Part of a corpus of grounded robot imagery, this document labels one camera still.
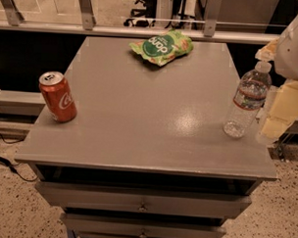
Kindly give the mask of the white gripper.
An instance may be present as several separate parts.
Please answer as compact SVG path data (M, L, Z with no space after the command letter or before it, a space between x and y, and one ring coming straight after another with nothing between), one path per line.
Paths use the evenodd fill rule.
M259 49L255 58L274 61L275 71L291 79L270 92L259 121L257 141L272 144L298 119L298 16L279 39Z

